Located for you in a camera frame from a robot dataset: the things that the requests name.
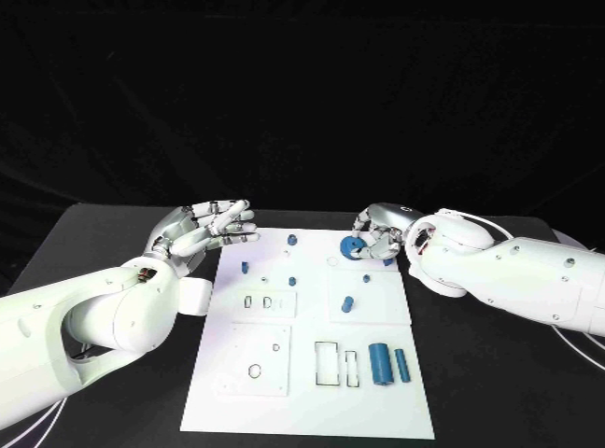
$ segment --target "blue knob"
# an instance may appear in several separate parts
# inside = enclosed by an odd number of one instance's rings
[[[354,298],[351,296],[346,297],[341,310],[344,311],[344,313],[349,313],[354,310]]]

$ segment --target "oval hole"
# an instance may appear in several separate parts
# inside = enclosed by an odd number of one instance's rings
[[[260,376],[261,371],[263,371],[263,369],[260,367],[260,364],[254,364],[250,367],[250,376],[251,376],[251,378],[256,379]]]

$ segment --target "robot finger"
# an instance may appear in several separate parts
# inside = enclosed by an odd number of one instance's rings
[[[186,207],[192,211],[194,217],[205,217],[207,215],[218,215],[227,212],[241,201],[209,201],[208,203],[198,203]]]
[[[256,213],[253,210],[245,210],[237,217],[237,221],[247,221],[256,217]],[[212,221],[215,220],[215,215],[207,215],[205,217],[199,217],[194,220],[196,222],[198,227],[207,227]]]
[[[356,249],[352,252],[352,256],[356,259],[391,259],[397,257],[401,250],[400,243],[391,243],[391,235],[384,232],[382,237],[374,245]]]
[[[367,208],[356,217],[356,221],[354,222],[354,238],[359,237],[361,230],[368,222],[371,222],[371,212],[369,208]]]
[[[207,246],[208,250],[214,250],[225,245],[237,245],[238,243],[250,243],[260,240],[258,233],[231,233],[228,235],[212,238]]]
[[[209,226],[207,226],[207,229],[209,229],[209,232],[212,233],[212,237],[218,236],[222,233],[227,226],[232,223],[232,221],[235,221],[243,212],[250,208],[250,205],[250,201],[238,201],[232,205],[230,210],[215,217],[212,223],[209,224]]]
[[[201,227],[175,240],[172,252],[179,257],[189,257],[207,247],[211,240],[212,234],[205,227]]]
[[[227,233],[251,233],[256,232],[258,226],[253,222],[234,222],[227,226]]]

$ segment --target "robotic hand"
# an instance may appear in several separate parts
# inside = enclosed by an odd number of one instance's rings
[[[258,240],[248,208],[248,201],[221,201],[175,209],[143,257],[0,299],[0,429],[142,358],[169,337],[178,312],[207,314],[212,282],[186,275],[208,250]],[[62,325],[108,353],[71,357]]]
[[[498,242],[465,217],[496,227],[508,240]],[[368,222],[372,246],[359,238]],[[514,238],[492,221],[453,210],[424,216],[403,205],[375,203],[356,218],[344,255],[391,259],[401,246],[411,276],[439,294],[463,297],[470,292],[528,319],[605,337],[605,255]]]

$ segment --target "black backdrop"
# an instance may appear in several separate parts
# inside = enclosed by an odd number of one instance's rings
[[[605,11],[0,7],[0,252],[72,203],[534,215],[605,251]]]

